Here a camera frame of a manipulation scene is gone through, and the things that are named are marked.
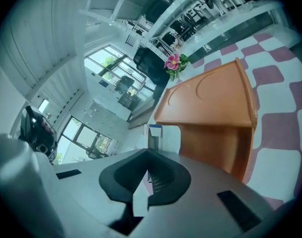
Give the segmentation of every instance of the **black slot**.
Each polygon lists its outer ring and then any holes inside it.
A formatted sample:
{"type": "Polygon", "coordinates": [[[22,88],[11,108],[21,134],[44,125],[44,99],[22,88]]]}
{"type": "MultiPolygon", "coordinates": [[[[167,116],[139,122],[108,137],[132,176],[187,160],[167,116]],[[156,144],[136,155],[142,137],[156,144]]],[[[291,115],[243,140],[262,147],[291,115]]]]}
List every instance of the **black slot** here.
{"type": "Polygon", "coordinates": [[[261,222],[261,220],[234,192],[228,190],[218,193],[217,196],[223,202],[243,232],[254,228],[261,222]]]}
{"type": "Polygon", "coordinates": [[[74,170],[70,170],[70,171],[66,171],[66,172],[61,172],[61,173],[57,173],[56,176],[59,179],[64,179],[67,177],[72,177],[78,174],[81,174],[82,172],[79,171],[78,169],[74,169],[74,170]]]}

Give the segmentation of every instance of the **table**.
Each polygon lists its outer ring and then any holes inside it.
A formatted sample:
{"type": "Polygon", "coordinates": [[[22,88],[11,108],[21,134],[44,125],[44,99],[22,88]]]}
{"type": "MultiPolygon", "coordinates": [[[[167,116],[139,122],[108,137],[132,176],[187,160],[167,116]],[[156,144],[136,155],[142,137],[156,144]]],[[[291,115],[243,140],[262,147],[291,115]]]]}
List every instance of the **table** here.
{"type": "MultiPolygon", "coordinates": [[[[235,57],[245,67],[258,109],[252,159],[244,182],[276,209],[297,197],[302,188],[300,60],[276,38],[258,34],[188,65],[180,79],[170,81],[167,88],[235,57]]],[[[153,115],[149,123],[155,123],[153,115]]]]}

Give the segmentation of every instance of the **pink flower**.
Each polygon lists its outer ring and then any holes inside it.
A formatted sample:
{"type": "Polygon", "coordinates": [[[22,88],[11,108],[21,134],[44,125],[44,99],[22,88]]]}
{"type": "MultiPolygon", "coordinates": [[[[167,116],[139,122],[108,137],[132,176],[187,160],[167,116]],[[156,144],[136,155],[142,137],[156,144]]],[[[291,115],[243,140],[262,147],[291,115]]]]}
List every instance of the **pink flower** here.
{"type": "Polygon", "coordinates": [[[179,67],[179,61],[180,61],[179,54],[170,55],[164,64],[164,68],[167,67],[168,69],[171,69],[171,70],[177,70],[177,68],[179,67]]]}

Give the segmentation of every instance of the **flower arrangement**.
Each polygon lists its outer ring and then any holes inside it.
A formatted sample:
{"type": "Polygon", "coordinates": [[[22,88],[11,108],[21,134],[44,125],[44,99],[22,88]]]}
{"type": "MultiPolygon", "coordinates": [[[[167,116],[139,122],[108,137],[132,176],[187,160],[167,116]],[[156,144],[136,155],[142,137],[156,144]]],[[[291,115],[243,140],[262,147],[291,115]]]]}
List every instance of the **flower arrangement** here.
{"type": "Polygon", "coordinates": [[[164,68],[167,68],[166,73],[170,74],[170,79],[173,81],[175,78],[180,78],[179,73],[185,70],[189,58],[184,54],[170,55],[164,64],[164,68]]]}

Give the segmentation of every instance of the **window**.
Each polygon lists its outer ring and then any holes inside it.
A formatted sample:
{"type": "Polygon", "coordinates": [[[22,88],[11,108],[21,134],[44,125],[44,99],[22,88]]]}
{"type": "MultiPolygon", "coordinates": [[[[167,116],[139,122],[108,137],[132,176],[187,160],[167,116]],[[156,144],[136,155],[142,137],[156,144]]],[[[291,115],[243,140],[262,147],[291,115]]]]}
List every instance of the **window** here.
{"type": "Polygon", "coordinates": [[[92,130],[75,118],[67,123],[57,146],[53,164],[66,164],[107,157],[112,139],[92,130]]]}
{"type": "Polygon", "coordinates": [[[115,85],[122,77],[127,76],[135,82],[129,88],[131,95],[139,95],[143,99],[146,95],[152,95],[155,85],[141,72],[136,69],[134,62],[112,46],[105,47],[84,60],[85,66],[93,73],[99,74],[110,84],[115,85]]]}
{"type": "Polygon", "coordinates": [[[43,113],[43,111],[46,109],[47,105],[49,104],[49,102],[46,99],[43,99],[40,106],[39,106],[39,111],[41,113],[43,113]]]}

